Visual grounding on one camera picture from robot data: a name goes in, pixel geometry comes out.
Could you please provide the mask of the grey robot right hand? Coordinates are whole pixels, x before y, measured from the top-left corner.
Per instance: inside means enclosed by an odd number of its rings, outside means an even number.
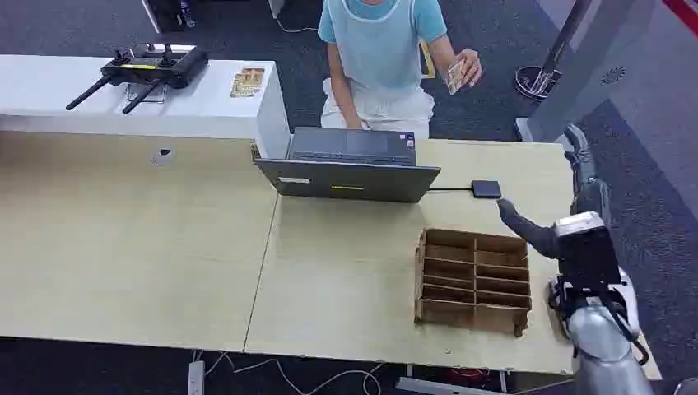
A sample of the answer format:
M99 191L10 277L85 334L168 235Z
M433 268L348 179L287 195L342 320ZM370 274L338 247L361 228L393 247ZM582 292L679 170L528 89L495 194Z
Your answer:
M521 216L509 200L501 198L496 203L505 225L542 256L558 262L564 281L576 288L605 290L609 284L621 282L608 228L609 187L597 176L584 132L571 124L564 136L572 146L572 151L565 153L573 171L574 196L568 216L543 227Z

